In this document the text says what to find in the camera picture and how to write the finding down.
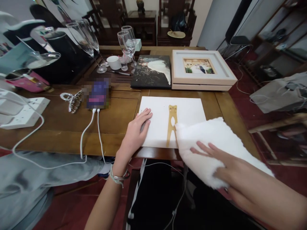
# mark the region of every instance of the pink container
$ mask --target pink container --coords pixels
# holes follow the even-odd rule
[[[44,78],[42,78],[40,75],[35,73],[34,71],[24,68],[15,70],[11,73],[9,73],[5,79],[8,83],[11,83],[12,85],[16,87],[24,88],[30,92],[38,93],[44,91],[39,84],[31,81],[29,78],[35,78],[39,80],[40,82],[45,83],[46,85],[49,85],[49,82],[47,82]]]

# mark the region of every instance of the black pants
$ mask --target black pants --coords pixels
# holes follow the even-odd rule
[[[170,161],[147,160],[146,165]],[[193,199],[196,209],[191,210],[183,197],[176,214],[174,229],[259,229],[250,216],[233,206],[218,191],[206,186],[189,170],[187,180],[196,186]],[[172,218],[182,195],[183,177],[172,173],[171,167],[155,164],[145,167],[137,198],[128,219],[131,230],[163,230]]]

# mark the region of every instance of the champagne glass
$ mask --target champagne glass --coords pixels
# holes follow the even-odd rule
[[[99,51],[99,43],[98,43],[97,37],[96,37],[95,33],[93,32],[93,30],[92,30],[89,22],[87,21],[87,19],[78,20],[77,23],[79,24],[81,30],[83,31],[83,33],[87,37],[87,40],[90,42],[92,47],[101,56],[102,63],[100,65],[102,65],[103,67],[108,67],[109,64],[105,61],[105,59],[103,58],[103,56],[101,55],[101,53]]]
[[[98,61],[94,57],[94,49],[90,42],[87,40],[85,34],[81,30],[79,24],[77,22],[72,22],[66,24],[66,27],[71,32],[75,40],[77,41],[78,45],[87,53],[89,54],[94,60],[96,61],[98,65],[97,73],[104,73],[106,72],[106,68],[99,65]]]
[[[133,30],[133,28],[131,27],[131,26],[123,26],[122,27],[122,31],[128,31],[129,32],[129,34],[131,35],[131,37],[132,37],[132,41],[133,41],[133,43],[134,43],[134,46],[137,46],[137,41],[136,41],[136,39],[135,39],[135,35],[134,35],[134,30]],[[136,67],[136,65],[137,65],[137,62],[135,61],[135,58],[134,58],[134,53],[133,53],[133,62],[132,62],[132,64],[131,64],[131,67]]]
[[[132,58],[132,61],[134,63],[135,44],[133,42],[131,34],[128,31],[120,31],[117,33],[117,37],[123,54]]]

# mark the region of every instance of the forearm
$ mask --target forearm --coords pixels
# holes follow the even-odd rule
[[[115,176],[123,176],[126,169],[126,165],[115,160],[113,165]],[[122,185],[115,183],[109,177],[87,220],[85,230],[107,230],[111,228],[121,193]]]

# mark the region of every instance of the white fluffy cloth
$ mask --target white fluffy cloth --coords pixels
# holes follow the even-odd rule
[[[232,132],[222,117],[189,127],[185,127],[183,124],[176,124],[176,130],[179,154],[182,160],[206,185],[214,189],[228,186],[227,183],[213,176],[217,168],[225,167],[225,165],[215,158],[192,153],[190,151],[191,147],[203,152],[197,146],[197,141],[201,141],[206,146],[208,146],[208,143],[212,143],[219,149],[241,158],[263,172],[274,176],[264,163],[253,157],[246,150],[240,138]]]

